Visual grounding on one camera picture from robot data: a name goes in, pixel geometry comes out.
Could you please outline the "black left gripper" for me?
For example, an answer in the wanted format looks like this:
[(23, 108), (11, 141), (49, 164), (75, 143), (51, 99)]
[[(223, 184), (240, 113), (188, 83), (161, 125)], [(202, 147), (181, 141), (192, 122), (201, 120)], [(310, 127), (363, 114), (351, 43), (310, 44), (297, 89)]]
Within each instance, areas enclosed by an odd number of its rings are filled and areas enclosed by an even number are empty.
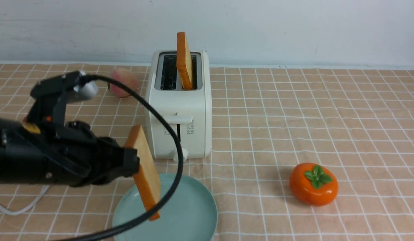
[(45, 157), (45, 172), (58, 185), (106, 185), (139, 171), (137, 149), (123, 148), (109, 136), (96, 136), (85, 122), (25, 122), (25, 130), (25, 140)]

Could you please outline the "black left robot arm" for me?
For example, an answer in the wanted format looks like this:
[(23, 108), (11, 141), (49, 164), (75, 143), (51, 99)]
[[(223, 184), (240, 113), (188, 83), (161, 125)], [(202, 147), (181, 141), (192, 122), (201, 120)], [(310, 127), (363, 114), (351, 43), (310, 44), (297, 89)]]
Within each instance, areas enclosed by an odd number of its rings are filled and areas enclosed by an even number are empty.
[(85, 122), (0, 118), (0, 184), (106, 185), (139, 171), (138, 151), (96, 136)]

